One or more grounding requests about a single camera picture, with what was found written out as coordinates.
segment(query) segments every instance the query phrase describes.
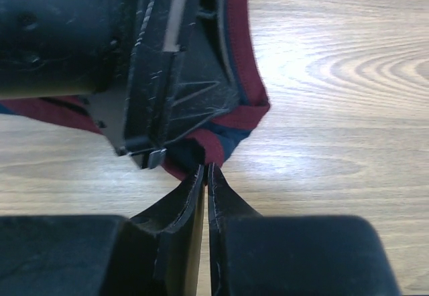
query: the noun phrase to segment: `tabletop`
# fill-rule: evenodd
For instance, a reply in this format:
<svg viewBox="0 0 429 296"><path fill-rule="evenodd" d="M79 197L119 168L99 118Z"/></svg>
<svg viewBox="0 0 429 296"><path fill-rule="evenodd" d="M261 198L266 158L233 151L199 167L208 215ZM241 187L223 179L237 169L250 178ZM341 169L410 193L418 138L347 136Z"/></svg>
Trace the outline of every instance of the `tabletop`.
<svg viewBox="0 0 429 296"><path fill-rule="evenodd" d="M223 171L262 214L354 214L429 293L429 0L249 0L272 109ZM132 216L178 181L99 135L0 116L0 214ZM198 295L210 295L204 228Z"/></svg>

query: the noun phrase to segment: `gray strip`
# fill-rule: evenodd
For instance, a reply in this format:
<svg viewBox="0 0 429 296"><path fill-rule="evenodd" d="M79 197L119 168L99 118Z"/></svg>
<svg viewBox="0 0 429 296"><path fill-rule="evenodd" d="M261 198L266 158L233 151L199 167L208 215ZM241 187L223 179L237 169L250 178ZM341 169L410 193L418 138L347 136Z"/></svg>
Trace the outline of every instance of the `gray strip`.
<svg viewBox="0 0 429 296"><path fill-rule="evenodd" d="M164 52L178 52L178 37L186 0L172 0L170 17L167 22L166 36L164 39Z"/></svg>

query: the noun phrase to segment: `wooden surface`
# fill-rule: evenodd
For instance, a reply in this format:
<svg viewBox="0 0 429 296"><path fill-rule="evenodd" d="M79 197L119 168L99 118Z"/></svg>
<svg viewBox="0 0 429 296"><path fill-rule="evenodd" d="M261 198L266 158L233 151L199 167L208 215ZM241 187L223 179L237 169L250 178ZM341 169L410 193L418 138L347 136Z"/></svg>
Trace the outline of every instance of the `wooden surface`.
<svg viewBox="0 0 429 296"><path fill-rule="evenodd" d="M231 186L264 214L366 217L404 293L428 294L429 0L249 6L273 106L223 168ZM0 172L1 214L131 216L177 184L100 136L21 117L0 117Z"/></svg>

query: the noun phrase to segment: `black mechanical device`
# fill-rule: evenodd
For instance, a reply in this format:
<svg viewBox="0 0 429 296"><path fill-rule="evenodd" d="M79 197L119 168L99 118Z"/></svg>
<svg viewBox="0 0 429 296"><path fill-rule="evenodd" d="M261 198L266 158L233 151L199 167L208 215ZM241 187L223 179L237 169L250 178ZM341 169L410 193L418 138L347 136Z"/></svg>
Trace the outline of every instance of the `black mechanical device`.
<svg viewBox="0 0 429 296"><path fill-rule="evenodd" d="M238 105L223 0L0 0L0 98L80 95L141 167ZM213 295L400 295L350 216L263 217L215 165L142 213L0 218L0 295L195 295L208 185Z"/></svg>

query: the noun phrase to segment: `folded cloth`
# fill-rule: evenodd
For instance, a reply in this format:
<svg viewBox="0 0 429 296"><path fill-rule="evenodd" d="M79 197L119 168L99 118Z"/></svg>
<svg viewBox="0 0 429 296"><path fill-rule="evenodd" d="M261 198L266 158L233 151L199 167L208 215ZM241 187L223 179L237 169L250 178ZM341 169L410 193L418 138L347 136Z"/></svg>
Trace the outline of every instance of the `folded cloth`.
<svg viewBox="0 0 429 296"><path fill-rule="evenodd" d="M247 0L226 0L227 50L235 80L239 82L239 106L216 117L172 145L167 146L163 167L178 179L198 164L222 165L238 144L256 128L269 110L269 101L257 71L249 31ZM0 101L0 113L13 112L44 122L101 133L78 99L73 96Z"/></svg>

